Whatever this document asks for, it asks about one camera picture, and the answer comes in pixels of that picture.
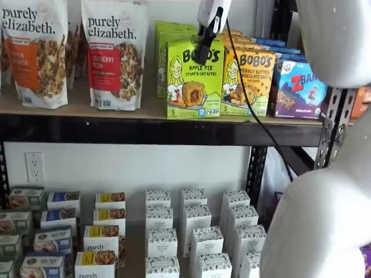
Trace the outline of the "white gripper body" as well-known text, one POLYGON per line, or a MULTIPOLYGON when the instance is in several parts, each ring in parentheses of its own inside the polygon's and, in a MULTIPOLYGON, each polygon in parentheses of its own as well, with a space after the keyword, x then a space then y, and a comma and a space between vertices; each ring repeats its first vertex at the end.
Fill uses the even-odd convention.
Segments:
POLYGON ((221 33, 227 21, 232 0, 201 1, 198 10, 199 33, 210 29, 213 33, 221 33))

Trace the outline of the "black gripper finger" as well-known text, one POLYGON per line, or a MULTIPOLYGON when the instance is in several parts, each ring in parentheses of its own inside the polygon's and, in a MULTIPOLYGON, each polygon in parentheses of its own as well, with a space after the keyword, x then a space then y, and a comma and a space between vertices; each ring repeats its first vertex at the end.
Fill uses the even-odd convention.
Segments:
POLYGON ((216 37, 216 33, 214 33, 213 27, 205 27, 201 25, 198 37, 199 42, 195 51, 195 61, 200 65, 205 65, 211 44, 216 37))

